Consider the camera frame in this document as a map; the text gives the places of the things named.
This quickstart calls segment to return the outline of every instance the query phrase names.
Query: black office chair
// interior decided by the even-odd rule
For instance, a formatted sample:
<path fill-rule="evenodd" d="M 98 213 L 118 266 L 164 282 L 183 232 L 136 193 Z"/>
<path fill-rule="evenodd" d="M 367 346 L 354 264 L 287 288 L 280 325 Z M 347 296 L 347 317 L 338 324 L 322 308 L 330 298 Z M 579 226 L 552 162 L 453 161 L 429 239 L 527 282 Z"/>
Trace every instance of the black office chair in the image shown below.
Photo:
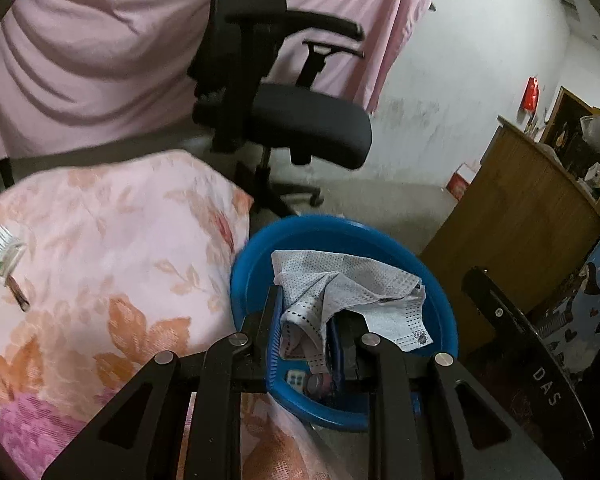
<path fill-rule="evenodd" d="M 232 153 L 247 140 L 263 146 L 256 171 L 239 162 L 235 182 L 256 206 L 280 217 L 296 214 L 282 196 L 309 194 L 313 206 L 323 197 L 318 187 L 270 182 L 272 148 L 289 148 L 296 165 L 317 156 L 356 170 L 371 147 L 371 124 L 360 106 L 310 90 L 328 56 L 345 52 L 362 58 L 362 52 L 305 41 L 309 56 L 295 86 L 261 83 L 285 38 L 308 28 L 364 39 L 359 24 L 290 10 L 286 0 L 211 0 L 208 25 L 188 71 L 197 81 L 193 119 L 215 128 L 213 150 Z"/>

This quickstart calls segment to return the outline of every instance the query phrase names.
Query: pink curtain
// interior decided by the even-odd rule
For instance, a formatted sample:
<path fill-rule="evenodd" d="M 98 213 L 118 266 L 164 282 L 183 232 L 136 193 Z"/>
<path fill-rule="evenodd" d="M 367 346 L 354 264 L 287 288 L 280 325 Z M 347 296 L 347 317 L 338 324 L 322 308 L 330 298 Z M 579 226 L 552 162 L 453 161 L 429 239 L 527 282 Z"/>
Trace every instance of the pink curtain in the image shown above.
<path fill-rule="evenodd" d="M 0 24 L 0 159 L 96 146 L 157 130 L 190 114 L 186 69 L 209 0 L 17 0 Z M 314 89 L 372 112 L 392 63 L 430 0 L 288 0 L 361 23 L 366 59 L 328 60 Z M 287 40 L 271 78 L 293 81 L 305 38 Z"/>

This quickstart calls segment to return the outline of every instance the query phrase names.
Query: blue plastic basin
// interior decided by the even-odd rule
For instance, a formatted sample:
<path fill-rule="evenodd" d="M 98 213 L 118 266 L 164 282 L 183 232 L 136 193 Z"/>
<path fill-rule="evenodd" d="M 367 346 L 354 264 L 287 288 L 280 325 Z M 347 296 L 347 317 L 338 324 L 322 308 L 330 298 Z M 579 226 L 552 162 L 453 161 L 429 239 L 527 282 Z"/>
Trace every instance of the blue plastic basin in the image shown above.
<path fill-rule="evenodd" d="M 447 352 L 458 356 L 456 319 L 438 280 L 411 251 L 371 227 L 325 215 L 283 218 L 265 227 L 236 258 L 231 275 L 231 307 L 236 328 L 245 316 L 264 308 L 273 285 L 271 253 L 275 250 L 315 250 L 355 254 L 416 274 L 425 285 L 422 317 L 433 343 L 413 353 L 429 356 Z M 290 412 L 307 422 L 342 431 L 366 431 L 364 413 L 328 408 L 297 393 L 285 382 L 286 371 L 302 368 L 298 361 L 278 361 L 278 383 L 271 392 Z"/>

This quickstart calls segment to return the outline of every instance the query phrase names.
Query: white towel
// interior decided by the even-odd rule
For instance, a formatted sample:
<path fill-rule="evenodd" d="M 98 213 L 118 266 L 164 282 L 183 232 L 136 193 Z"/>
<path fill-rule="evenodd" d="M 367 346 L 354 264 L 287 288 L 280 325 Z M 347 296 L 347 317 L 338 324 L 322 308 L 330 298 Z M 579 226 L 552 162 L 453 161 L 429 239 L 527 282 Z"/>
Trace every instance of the white towel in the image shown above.
<path fill-rule="evenodd" d="M 280 355 L 306 359 L 312 373 L 329 372 L 326 324 L 345 308 L 403 351 L 432 342 L 422 322 L 426 295 L 419 277 L 351 254 L 274 251 L 271 261 L 274 283 L 284 291 Z"/>

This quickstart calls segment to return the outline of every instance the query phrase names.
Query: pink fabric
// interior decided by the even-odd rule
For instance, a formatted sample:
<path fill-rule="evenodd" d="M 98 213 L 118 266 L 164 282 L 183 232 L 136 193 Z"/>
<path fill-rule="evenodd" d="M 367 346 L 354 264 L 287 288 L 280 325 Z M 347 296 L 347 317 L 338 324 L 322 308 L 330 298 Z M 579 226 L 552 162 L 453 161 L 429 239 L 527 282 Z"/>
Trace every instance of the pink fabric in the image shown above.
<path fill-rule="evenodd" d="M 209 0 L 17 0 L 0 25 L 0 159 L 96 146 L 190 114 L 186 69 Z M 366 59 L 332 57 L 314 88 L 373 111 L 384 80 L 430 0 L 288 0 L 360 22 Z M 287 40 L 272 78 L 293 81 L 304 32 Z"/>
<path fill-rule="evenodd" d="M 251 202 L 180 151 L 46 171 L 0 195 L 0 224 L 27 243 L 13 275 L 31 304 L 21 312 L 0 282 L 0 442 L 30 480 L 155 353 L 234 332 L 229 275 Z M 268 396 L 242 402 L 244 480 L 329 479 L 294 416 Z"/>

